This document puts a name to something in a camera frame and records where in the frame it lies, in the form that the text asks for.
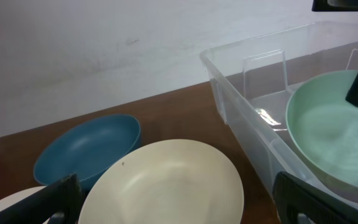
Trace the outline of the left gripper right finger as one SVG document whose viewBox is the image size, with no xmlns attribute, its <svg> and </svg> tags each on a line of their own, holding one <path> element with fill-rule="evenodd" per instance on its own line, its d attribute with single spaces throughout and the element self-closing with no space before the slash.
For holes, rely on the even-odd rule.
<svg viewBox="0 0 358 224">
<path fill-rule="evenodd" d="M 301 214 L 314 223 L 358 224 L 357 209 L 287 172 L 276 175 L 272 193 L 284 224 L 298 223 Z"/>
</svg>

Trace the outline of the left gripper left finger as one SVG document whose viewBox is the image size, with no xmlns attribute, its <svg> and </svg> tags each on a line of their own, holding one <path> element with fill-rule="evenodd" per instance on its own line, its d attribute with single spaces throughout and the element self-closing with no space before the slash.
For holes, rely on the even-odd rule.
<svg viewBox="0 0 358 224">
<path fill-rule="evenodd" d="M 83 205 L 77 175 L 68 175 L 0 211 L 0 224 L 76 223 Z"/>
</svg>

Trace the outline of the mint green bowl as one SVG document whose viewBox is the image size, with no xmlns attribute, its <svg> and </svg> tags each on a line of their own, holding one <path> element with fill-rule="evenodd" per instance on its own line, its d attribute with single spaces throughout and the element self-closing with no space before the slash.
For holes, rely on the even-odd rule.
<svg viewBox="0 0 358 224">
<path fill-rule="evenodd" d="M 358 203 L 358 108 L 346 101 L 356 70 L 304 82 L 286 108 L 295 152 L 335 194 Z"/>
</svg>

